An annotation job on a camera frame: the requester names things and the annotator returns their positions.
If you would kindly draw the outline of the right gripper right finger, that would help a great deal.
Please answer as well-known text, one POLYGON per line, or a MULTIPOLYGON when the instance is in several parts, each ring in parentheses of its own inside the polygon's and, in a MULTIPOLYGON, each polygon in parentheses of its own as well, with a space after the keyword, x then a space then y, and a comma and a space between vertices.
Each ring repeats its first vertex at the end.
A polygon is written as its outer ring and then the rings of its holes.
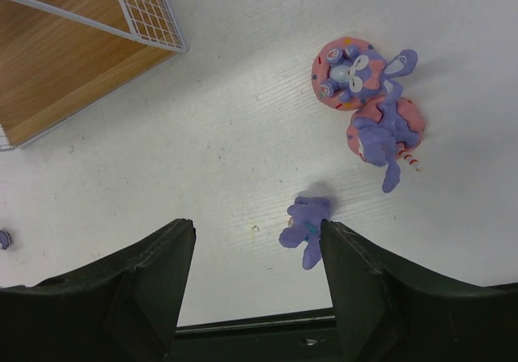
POLYGON ((515 361, 517 286, 481 287, 321 225, 321 253, 345 361, 515 361))

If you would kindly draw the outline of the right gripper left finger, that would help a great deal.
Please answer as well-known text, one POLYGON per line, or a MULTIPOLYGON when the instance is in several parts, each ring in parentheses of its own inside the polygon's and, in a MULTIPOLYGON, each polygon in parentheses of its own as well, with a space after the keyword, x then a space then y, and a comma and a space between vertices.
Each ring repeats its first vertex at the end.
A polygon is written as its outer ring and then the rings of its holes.
POLYGON ((189 219, 65 274, 1 290, 3 361, 161 361, 196 242, 189 219))

